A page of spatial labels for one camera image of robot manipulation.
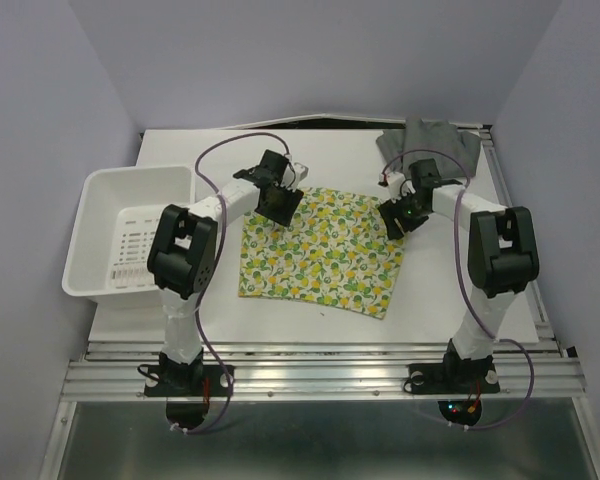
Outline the yellow floral skirt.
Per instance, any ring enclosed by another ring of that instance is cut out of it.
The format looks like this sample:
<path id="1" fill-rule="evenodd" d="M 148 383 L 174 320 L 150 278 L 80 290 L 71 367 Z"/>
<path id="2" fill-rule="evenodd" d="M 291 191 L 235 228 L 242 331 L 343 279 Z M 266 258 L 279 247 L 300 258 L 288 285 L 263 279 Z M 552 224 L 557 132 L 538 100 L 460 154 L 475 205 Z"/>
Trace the yellow floral skirt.
<path id="1" fill-rule="evenodd" d="M 244 217 L 238 294 L 301 301 L 383 319 L 404 257 L 379 198 L 308 187 L 289 226 Z"/>

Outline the grey pleated skirt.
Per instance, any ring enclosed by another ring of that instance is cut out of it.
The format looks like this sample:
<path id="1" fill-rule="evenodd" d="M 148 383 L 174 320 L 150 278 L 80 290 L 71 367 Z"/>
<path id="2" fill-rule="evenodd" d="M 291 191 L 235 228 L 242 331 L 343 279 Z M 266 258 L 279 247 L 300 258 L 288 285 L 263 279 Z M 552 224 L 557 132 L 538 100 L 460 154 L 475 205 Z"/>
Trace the grey pleated skirt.
<path id="1" fill-rule="evenodd" d="M 409 166 L 423 159 L 434 159 L 443 179 L 464 178 L 464 173 L 473 178 L 481 152 L 477 134 L 448 121 L 423 121 L 419 117 L 408 118 L 403 130 L 384 130 L 376 145 L 386 163 L 402 152 L 415 150 L 390 166 L 407 179 L 411 178 Z"/>

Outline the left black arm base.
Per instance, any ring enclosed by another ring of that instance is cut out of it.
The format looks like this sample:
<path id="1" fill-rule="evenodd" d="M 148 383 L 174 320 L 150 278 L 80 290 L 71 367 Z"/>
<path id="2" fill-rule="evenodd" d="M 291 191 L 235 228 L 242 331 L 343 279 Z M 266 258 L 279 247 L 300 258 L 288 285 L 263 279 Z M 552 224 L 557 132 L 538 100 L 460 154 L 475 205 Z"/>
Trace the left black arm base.
<path id="1" fill-rule="evenodd" d="M 190 365 L 161 359 L 159 364 L 140 364 L 143 396 L 165 399 L 165 417 L 172 430 L 185 435 L 210 432 L 226 413 L 233 396 L 234 367 Z"/>

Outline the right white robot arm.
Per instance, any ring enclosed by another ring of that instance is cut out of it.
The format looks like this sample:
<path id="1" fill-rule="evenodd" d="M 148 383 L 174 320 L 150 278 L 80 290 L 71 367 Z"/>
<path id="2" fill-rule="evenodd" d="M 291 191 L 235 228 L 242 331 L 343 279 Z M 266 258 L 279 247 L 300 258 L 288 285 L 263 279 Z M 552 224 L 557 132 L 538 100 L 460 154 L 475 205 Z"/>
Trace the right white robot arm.
<path id="1" fill-rule="evenodd" d="M 469 183 L 444 179 L 436 161 L 418 160 L 409 173 L 379 176 L 389 199 L 378 207 L 388 238 L 401 239 L 430 216 L 453 222 L 456 276 L 467 313 L 450 340 L 452 359 L 440 366 L 443 384 L 462 390 L 476 378 L 472 362 L 492 355 L 517 296 L 539 275 L 531 212 L 468 192 Z"/>

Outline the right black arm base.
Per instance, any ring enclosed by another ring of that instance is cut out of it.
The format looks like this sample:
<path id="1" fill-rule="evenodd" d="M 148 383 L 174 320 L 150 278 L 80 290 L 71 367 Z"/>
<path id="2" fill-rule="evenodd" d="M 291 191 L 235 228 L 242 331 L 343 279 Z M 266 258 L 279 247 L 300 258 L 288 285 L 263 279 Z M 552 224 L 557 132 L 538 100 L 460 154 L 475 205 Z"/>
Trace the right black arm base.
<path id="1" fill-rule="evenodd" d="M 438 408 L 451 424 L 475 426 L 481 418 L 484 395 L 501 391 L 494 368 L 452 372 L 441 363 L 415 363 L 408 366 L 402 390 L 416 396 L 439 396 Z"/>

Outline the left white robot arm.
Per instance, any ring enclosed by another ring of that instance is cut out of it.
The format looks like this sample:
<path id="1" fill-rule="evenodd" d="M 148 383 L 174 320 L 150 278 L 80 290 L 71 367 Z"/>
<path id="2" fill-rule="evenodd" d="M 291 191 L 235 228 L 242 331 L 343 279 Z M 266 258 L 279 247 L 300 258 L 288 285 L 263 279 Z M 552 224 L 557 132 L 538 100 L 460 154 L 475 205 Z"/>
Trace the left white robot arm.
<path id="1" fill-rule="evenodd" d="M 147 269 L 166 318 L 159 362 L 170 368 L 168 382 L 179 393 L 193 393 L 202 384 L 195 315 L 215 273 L 227 227 L 253 212 L 288 227 L 304 196 L 299 184 L 308 172 L 288 154 L 267 150 L 256 166 L 234 173 L 224 187 L 213 187 L 210 196 L 188 207 L 170 204 L 162 211 Z"/>

